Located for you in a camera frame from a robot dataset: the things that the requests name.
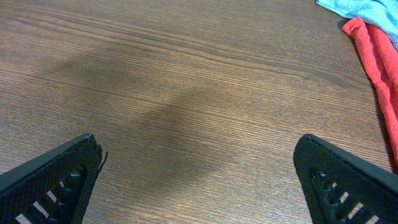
red cloth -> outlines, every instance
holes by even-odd
[[[365,25],[359,17],[348,21],[343,31],[355,39],[365,72],[376,87],[398,165],[398,52],[380,28]]]

wooden surface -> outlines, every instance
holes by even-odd
[[[304,133],[391,170],[342,18],[293,0],[2,0],[0,173],[81,133],[84,223],[309,223]]]

blue cloth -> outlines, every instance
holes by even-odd
[[[317,0],[317,4],[344,18],[360,17],[378,26],[398,50],[398,0]]]

cloth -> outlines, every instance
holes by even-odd
[[[317,0],[317,4],[344,18],[360,17],[380,27],[398,50],[398,0]]]
[[[348,21],[343,31],[355,39],[365,72],[376,87],[398,165],[398,51],[382,30],[365,25],[359,17]]]

brown tabletop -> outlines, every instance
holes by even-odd
[[[309,223],[313,133],[391,170],[344,20],[293,0],[2,0],[0,173],[82,133],[83,223]]]

